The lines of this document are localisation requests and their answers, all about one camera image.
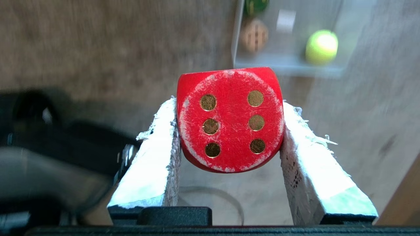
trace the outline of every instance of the green ball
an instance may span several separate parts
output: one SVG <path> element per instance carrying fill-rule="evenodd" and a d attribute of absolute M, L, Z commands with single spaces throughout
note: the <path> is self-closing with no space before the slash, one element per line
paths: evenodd
<path fill-rule="evenodd" d="M 325 65 L 336 58 L 338 45 L 335 33 L 318 30 L 309 37 L 306 44 L 306 61 L 314 65 Z"/>

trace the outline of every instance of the floor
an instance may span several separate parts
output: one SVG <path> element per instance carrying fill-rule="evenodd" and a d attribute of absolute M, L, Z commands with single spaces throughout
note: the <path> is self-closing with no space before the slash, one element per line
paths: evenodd
<path fill-rule="evenodd" d="M 235 1 L 0 1 L 0 87 L 41 88 L 64 118 L 128 135 L 148 128 L 182 73 L 231 68 Z M 329 134 L 379 213 L 420 150 L 420 1 L 375 5 L 337 80 L 280 76 L 283 97 Z M 221 175 L 182 163 L 181 205 L 214 224 L 291 224 L 280 160 Z"/>

